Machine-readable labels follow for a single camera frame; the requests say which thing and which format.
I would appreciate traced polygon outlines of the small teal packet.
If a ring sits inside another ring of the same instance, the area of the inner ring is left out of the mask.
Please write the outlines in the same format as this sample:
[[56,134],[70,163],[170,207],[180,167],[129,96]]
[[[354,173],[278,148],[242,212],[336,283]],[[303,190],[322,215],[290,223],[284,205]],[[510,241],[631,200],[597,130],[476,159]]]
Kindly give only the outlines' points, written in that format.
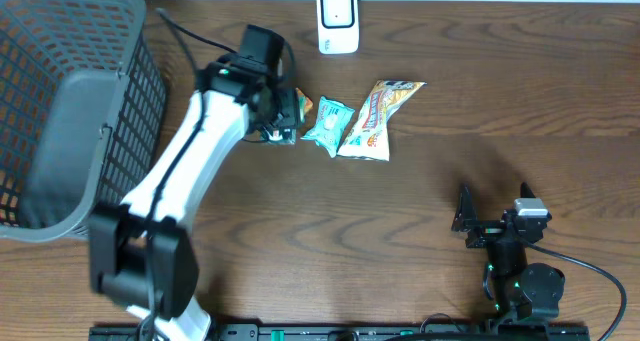
[[294,145],[296,143],[297,131],[291,128],[265,130],[261,132],[261,140],[271,145]]

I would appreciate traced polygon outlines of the small orange box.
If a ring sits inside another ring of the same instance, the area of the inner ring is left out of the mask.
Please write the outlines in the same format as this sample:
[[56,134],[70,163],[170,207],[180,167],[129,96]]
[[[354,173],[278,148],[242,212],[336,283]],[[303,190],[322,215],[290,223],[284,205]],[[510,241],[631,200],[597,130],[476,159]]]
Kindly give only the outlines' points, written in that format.
[[295,91],[299,101],[300,122],[305,123],[306,115],[313,108],[313,102],[300,88],[296,88]]

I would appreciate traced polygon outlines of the teal wet wipes pack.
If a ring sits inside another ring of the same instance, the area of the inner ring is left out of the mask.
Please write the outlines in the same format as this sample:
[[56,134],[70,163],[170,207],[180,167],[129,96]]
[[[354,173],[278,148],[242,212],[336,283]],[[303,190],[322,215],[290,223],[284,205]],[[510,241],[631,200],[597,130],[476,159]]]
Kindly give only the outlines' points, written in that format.
[[316,123],[301,139],[314,141],[318,146],[324,147],[331,158],[334,158],[337,155],[343,132],[354,112],[354,109],[343,103],[322,96]]

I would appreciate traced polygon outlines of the yellow snack bag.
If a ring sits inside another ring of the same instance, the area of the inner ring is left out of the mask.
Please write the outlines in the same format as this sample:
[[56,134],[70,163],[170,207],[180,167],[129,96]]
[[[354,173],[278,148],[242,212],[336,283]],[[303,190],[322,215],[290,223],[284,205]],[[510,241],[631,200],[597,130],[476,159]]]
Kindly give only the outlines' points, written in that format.
[[379,80],[367,96],[337,155],[377,161],[390,159],[388,122],[425,82]]

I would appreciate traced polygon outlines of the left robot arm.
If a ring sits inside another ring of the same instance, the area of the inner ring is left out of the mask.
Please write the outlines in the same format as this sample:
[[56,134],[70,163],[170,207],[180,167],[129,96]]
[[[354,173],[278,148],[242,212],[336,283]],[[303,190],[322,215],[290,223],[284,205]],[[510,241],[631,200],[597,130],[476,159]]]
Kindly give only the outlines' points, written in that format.
[[134,340],[204,340],[212,319],[195,298],[193,221],[221,164],[246,135],[300,121],[278,54],[238,52],[196,73],[179,130],[117,206],[89,219],[90,286],[138,317]]

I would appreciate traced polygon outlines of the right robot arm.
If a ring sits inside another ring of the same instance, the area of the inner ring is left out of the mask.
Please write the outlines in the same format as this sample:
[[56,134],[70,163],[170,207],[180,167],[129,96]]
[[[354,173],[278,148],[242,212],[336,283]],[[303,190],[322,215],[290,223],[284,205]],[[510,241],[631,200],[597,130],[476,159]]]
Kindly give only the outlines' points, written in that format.
[[548,322],[559,315],[565,276],[544,263],[530,263],[526,247],[543,238],[552,216],[543,201],[523,183],[513,206],[497,220],[481,220],[470,189],[459,188],[451,230],[467,234],[467,248],[488,255],[483,276],[486,296],[497,304],[501,323]]

